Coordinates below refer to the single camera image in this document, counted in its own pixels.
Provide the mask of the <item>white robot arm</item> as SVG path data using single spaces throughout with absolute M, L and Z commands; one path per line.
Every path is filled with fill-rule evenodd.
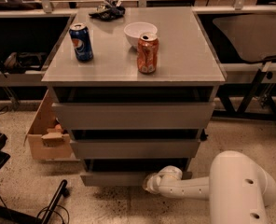
M 276 181 L 237 151 L 218 154 L 206 177 L 184 179 L 175 166 L 146 177 L 143 187 L 168 198 L 207 200 L 211 224 L 268 224 L 266 208 L 276 202 Z

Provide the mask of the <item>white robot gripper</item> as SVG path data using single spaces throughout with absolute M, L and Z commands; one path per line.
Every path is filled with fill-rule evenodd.
M 173 194 L 183 172 L 175 166 L 166 166 L 158 173 L 148 175 L 143 182 L 143 189 L 152 194 Z

